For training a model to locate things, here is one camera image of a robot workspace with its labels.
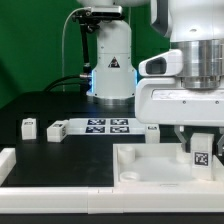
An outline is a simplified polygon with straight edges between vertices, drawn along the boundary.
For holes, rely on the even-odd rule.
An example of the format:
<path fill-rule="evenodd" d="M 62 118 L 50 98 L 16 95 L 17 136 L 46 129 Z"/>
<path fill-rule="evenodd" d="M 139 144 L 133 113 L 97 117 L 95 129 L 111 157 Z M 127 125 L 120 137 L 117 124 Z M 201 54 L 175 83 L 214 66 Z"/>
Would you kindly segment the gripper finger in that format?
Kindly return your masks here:
<path fill-rule="evenodd" d="M 224 127 L 220 127 L 217 137 L 217 154 L 223 154 L 224 152 Z"/>
<path fill-rule="evenodd" d="M 181 125 L 175 125 L 174 132 L 182 144 L 183 151 L 189 153 L 190 152 L 189 136 L 185 132 L 185 127 Z"/>

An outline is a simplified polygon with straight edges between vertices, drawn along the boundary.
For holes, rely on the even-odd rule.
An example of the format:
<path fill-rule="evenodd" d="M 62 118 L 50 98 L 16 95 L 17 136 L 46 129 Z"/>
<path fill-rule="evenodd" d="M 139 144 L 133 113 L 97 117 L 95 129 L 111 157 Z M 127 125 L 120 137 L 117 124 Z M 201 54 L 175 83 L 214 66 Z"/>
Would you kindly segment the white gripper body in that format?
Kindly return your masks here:
<path fill-rule="evenodd" d="M 187 90 L 175 78 L 144 78 L 136 88 L 135 116 L 143 124 L 224 127 L 224 84 Z"/>

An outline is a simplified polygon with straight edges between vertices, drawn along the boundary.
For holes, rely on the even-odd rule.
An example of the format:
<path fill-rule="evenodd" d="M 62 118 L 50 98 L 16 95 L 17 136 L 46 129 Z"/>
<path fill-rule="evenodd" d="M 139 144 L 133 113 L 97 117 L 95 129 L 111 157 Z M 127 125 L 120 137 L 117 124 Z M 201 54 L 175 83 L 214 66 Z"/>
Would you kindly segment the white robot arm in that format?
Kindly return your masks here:
<path fill-rule="evenodd" d="M 103 102 L 135 98 L 142 123 L 218 127 L 224 152 L 224 0 L 78 0 L 97 35 L 97 66 L 87 95 Z M 125 6 L 150 5 L 151 26 L 170 49 L 131 65 Z"/>

